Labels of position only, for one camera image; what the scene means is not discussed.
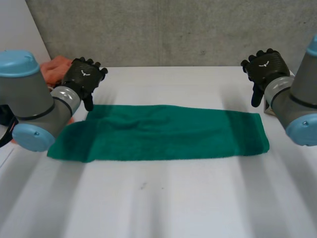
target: gray robot arm segment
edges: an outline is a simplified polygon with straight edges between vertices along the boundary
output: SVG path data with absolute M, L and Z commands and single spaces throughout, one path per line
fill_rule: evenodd
M 266 68 L 268 64 L 265 69 L 259 64 L 266 61 L 262 56 L 249 60 L 250 63 L 244 60 L 241 65 L 255 86 L 264 91 L 286 134 L 296 144 L 317 145 L 317 35 L 308 46 L 295 78 L 274 74 L 273 69 L 285 68 L 281 67 L 285 64 L 283 60 L 270 61 L 271 69 Z
M 66 80 L 50 93 L 31 53 L 0 53 L 0 103 L 7 104 L 17 118 L 19 124 L 14 127 L 12 137 L 22 147 L 31 151 L 48 150 L 81 100 L 92 105 L 91 93 L 107 70 L 99 70 L 100 64 L 93 64 L 91 59 L 80 58 L 73 62 L 76 63 L 67 72 Z M 78 74 L 82 68 L 92 77 Z

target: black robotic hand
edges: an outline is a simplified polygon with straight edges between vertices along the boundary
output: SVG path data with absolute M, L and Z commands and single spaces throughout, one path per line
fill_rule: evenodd
M 243 60 L 241 66 L 249 80 L 254 82 L 251 104 L 256 108 L 268 84 L 277 78 L 289 76 L 290 72 L 280 53 L 272 49 L 258 51 L 257 56 L 250 55 L 249 61 Z
M 87 111 L 94 108 L 92 92 L 108 73 L 106 68 L 99 70 L 99 67 L 100 63 L 94 64 L 92 59 L 74 59 L 61 82 L 62 86 L 69 87 L 78 94 Z

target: white logo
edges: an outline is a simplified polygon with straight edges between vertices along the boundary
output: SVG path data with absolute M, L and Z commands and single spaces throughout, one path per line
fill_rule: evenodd
M 266 67 L 267 65 L 268 65 L 268 63 L 269 63 L 269 61 L 268 62 L 266 62 L 265 64 L 263 64 L 263 65 L 259 65 L 259 67 Z
M 88 73 L 84 73 L 84 71 L 81 71 L 81 73 L 83 74 L 83 76 L 89 76 L 90 75 Z

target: orange cloth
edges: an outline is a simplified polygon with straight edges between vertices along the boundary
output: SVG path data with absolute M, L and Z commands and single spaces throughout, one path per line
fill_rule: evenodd
M 56 56 L 50 62 L 41 64 L 41 72 L 48 86 L 54 87 L 60 82 L 71 66 L 71 60 Z

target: light blue joint cap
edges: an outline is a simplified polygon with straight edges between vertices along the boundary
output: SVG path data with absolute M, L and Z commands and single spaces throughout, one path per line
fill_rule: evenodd
M 306 49 L 306 52 L 311 56 L 317 57 L 317 35 L 315 35 Z
M 317 145 L 317 113 L 293 120 L 285 131 L 298 145 Z
M 19 123 L 12 132 L 13 139 L 23 148 L 30 151 L 43 152 L 55 142 L 54 136 L 36 125 Z
M 39 71 L 39 64 L 28 51 L 0 52 L 0 77 L 19 78 Z

